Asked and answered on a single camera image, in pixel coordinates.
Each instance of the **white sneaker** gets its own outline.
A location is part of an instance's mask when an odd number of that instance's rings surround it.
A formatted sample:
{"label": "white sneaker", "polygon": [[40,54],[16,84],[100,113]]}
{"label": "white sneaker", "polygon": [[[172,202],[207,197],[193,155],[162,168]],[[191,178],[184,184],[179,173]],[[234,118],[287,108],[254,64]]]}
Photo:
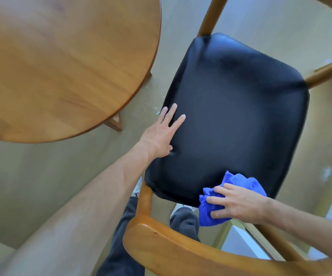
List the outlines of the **white sneaker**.
{"label": "white sneaker", "polygon": [[131,196],[139,197],[139,192],[141,191],[142,183],[143,183],[143,178],[141,177],[139,178]]}
{"label": "white sneaker", "polygon": [[190,208],[193,212],[196,211],[196,209],[197,209],[196,207],[189,206],[189,205],[185,205],[185,204],[176,204],[174,210],[171,212],[170,219],[171,219],[171,217],[175,214],[175,212],[176,212],[179,208],[182,208],[182,207],[188,207],[188,208]]}

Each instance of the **wooden chair frame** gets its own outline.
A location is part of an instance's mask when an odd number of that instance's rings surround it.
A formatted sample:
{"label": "wooden chair frame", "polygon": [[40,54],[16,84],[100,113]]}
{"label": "wooden chair frame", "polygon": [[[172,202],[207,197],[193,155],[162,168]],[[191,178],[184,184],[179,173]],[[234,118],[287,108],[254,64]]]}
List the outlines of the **wooden chair frame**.
{"label": "wooden chair frame", "polygon": [[[332,8],[332,0],[318,0]],[[198,36],[210,35],[227,0],[212,0]],[[308,77],[313,88],[332,79],[332,64]],[[306,261],[271,226],[255,225],[286,260],[259,260],[220,251],[188,238],[150,217],[153,192],[143,182],[136,216],[123,244],[140,264],[160,276],[171,275],[332,275],[332,260]]]}

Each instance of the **chair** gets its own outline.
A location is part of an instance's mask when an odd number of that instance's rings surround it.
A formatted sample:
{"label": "chair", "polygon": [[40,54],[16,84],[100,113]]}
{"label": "chair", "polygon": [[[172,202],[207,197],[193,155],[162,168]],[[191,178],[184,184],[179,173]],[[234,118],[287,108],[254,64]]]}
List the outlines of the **chair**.
{"label": "chair", "polygon": [[[319,1],[332,7],[332,0]],[[124,247],[157,275],[332,275],[332,260],[305,261],[270,226],[256,228],[286,262],[222,252],[150,218],[153,192],[198,206],[202,189],[219,185],[226,170],[257,178],[275,198],[305,123],[309,89],[332,78],[332,64],[304,80],[278,60],[211,34],[226,2],[212,0],[171,83],[163,106],[177,103],[175,120],[185,113],[187,122],[170,155],[147,168]]]}

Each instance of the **blue microfiber cloth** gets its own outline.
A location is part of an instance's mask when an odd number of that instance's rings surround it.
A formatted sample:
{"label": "blue microfiber cloth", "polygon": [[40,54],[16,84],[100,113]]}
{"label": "blue microfiber cloth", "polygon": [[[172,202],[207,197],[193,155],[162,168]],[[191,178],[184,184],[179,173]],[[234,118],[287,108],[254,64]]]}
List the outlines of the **blue microfiber cloth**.
{"label": "blue microfiber cloth", "polygon": [[[244,187],[246,189],[252,190],[256,193],[259,193],[263,196],[267,196],[266,192],[263,190],[259,182],[253,178],[246,178],[244,175],[238,173],[233,175],[229,171],[226,171],[225,176],[223,177],[222,183],[220,186],[223,187],[225,183],[230,183],[236,186]],[[208,196],[219,196],[221,198],[224,195],[220,193],[215,193],[212,188],[203,188],[204,195],[199,196],[200,206],[199,206],[199,224],[202,227],[215,226],[223,222],[231,220],[231,218],[221,218],[213,219],[211,217],[211,211],[224,209],[223,205],[209,204],[206,199]]]}

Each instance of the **leather surface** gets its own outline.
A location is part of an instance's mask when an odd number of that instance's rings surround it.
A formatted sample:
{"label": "leather surface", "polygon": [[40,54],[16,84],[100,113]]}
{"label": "leather surface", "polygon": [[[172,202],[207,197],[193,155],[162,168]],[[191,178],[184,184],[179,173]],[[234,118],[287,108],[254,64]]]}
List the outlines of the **leather surface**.
{"label": "leather surface", "polygon": [[287,64],[221,33],[193,40],[164,106],[186,120],[170,155],[154,160],[145,181],[161,198],[199,206],[203,188],[225,172],[255,177],[274,198],[305,123],[309,91]]}

